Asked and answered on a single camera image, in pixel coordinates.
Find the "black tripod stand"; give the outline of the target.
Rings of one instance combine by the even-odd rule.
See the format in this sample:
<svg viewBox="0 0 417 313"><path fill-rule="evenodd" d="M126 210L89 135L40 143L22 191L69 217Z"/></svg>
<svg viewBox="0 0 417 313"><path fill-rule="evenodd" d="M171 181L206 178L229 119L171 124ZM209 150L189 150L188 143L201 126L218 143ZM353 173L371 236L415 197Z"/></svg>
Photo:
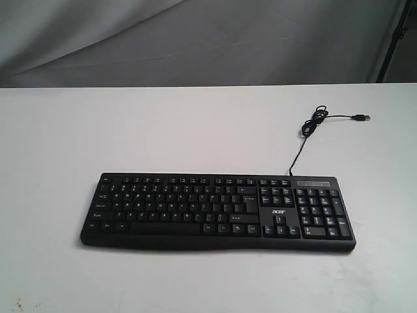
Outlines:
<svg viewBox="0 0 417 313"><path fill-rule="evenodd" d="M416 1L405 1L377 83L416 83Z"/></svg>

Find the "grey backdrop cloth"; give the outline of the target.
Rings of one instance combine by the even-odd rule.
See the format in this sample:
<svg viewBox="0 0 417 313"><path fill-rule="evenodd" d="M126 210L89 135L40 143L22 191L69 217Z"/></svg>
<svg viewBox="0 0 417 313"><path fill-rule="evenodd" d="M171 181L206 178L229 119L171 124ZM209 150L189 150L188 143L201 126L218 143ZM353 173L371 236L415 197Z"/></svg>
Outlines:
<svg viewBox="0 0 417 313"><path fill-rule="evenodd" d="M376 82L405 1L2 1L2 87Z"/></svg>

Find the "black acer keyboard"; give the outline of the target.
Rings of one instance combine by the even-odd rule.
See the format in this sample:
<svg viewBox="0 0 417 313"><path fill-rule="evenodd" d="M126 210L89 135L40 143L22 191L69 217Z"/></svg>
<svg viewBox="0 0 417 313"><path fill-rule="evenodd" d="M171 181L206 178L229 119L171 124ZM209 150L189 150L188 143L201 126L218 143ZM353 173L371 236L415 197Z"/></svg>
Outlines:
<svg viewBox="0 0 417 313"><path fill-rule="evenodd" d="M356 246L335 177L282 175L103 173L80 239L138 250Z"/></svg>

